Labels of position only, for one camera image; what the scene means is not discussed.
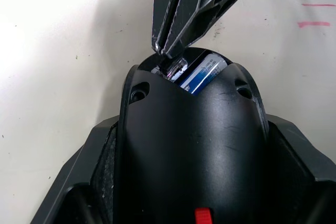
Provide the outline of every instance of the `white table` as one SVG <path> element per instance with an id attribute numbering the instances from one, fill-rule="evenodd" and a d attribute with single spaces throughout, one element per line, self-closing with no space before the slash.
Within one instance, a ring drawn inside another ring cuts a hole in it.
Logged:
<path id="1" fill-rule="evenodd" d="M 0 0 L 0 223 L 29 223 L 66 160 L 119 114 L 153 0 Z M 266 112 L 336 161 L 336 0 L 239 0 L 196 46 L 245 66 Z M 306 26 L 298 22 L 329 22 Z"/>

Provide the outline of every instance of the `black device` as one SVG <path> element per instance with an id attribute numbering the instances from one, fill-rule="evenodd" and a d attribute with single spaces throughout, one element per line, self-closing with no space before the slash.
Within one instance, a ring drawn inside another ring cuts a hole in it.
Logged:
<path id="1" fill-rule="evenodd" d="M 92 129 L 32 223 L 336 223 L 336 165 L 265 114 L 243 66 L 188 47 L 235 1 L 154 0 L 156 53 L 131 68 L 120 116 Z M 181 88 L 208 55 L 225 68 L 197 95 Z"/>

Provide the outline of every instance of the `pink marking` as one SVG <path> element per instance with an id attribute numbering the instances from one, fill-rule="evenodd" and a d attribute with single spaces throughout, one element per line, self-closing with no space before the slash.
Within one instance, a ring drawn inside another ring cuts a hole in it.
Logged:
<path id="1" fill-rule="evenodd" d="M 304 28 L 305 26 L 330 26 L 329 22 L 310 22 L 310 21 L 303 21 L 298 22 L 300 28 Z"/>
<path id="2" fill-rule="evenodd" d="M 336 5 L 331 4 L 302 4 L 303 6 L 333 6 L 336 7 Z"/>

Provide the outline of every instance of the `blue battery label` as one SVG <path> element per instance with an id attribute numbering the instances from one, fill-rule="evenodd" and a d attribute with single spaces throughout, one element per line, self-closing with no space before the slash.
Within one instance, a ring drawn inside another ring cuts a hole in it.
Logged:
<path id="1" fill-rule="evenodd" d="M 197 95 L 226 67 L 227 63 L 221 56 L 207 55 L 201 64 L 182 82 L 180 87 L 191 94 Z"/>

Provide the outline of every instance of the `red button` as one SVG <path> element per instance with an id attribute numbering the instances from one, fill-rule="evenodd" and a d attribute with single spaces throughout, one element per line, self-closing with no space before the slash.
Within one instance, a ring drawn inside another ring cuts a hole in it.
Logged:
<path id="1" fill-rule="evenodd" d="M 195 218 L 196 224 L 212 224 L 211 212 L 207 207 L 196 208 Z"/>

